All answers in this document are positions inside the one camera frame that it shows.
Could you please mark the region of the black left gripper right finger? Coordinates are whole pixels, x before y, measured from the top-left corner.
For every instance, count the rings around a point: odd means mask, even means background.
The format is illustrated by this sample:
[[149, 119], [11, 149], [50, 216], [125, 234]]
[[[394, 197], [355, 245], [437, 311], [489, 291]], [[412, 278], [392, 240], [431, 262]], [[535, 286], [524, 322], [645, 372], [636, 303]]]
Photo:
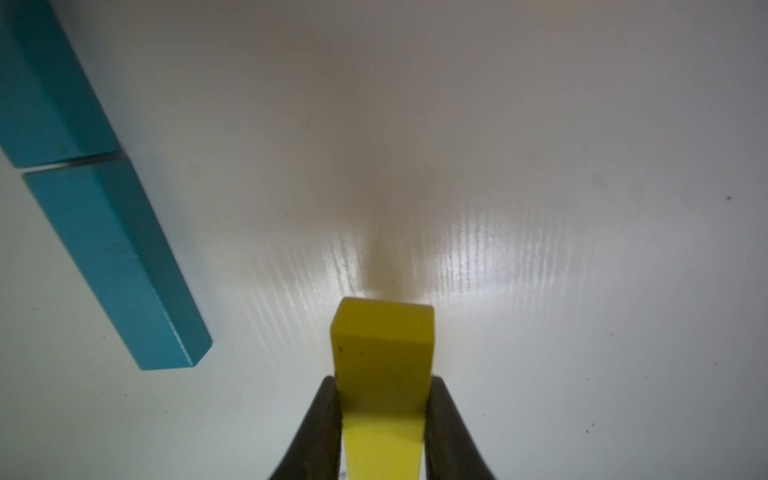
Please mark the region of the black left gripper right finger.
[[426, 475], [437, 479], [488, 479], [488, 468], [441, 377], [431, 378], [424, 434]]

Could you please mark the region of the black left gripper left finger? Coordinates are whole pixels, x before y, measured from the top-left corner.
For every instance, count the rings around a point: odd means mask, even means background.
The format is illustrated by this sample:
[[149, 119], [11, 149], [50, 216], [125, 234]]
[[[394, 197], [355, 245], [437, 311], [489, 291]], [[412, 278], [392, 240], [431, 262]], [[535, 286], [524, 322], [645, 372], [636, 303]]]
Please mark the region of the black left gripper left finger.
[[342, 410], [336, 381], [326, 376], [271, 480], [339, 478]]

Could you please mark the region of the yellow-green rectangular block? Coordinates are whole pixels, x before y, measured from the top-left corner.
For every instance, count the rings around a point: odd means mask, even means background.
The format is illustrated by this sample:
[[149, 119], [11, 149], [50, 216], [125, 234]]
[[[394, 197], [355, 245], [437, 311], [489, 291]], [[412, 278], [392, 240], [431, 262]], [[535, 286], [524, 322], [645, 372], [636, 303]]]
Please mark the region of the yellow-green rectangular block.
[[351, 479], [417, 479], [435, 346], [435, 311], [347, 297], [330, 329]]

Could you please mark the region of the teal rectangular block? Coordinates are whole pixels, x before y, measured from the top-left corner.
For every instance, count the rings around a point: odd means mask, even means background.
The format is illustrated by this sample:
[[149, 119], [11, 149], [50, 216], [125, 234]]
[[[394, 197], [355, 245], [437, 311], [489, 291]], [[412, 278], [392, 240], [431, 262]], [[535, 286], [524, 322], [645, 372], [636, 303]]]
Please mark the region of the teal rectangular block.
[[195, 366], [211, 336], [130, 160], [24, 181], [142, 370]]
[[1, 3], [1, 147], [17, 168], [120, 150], [47, 1]]

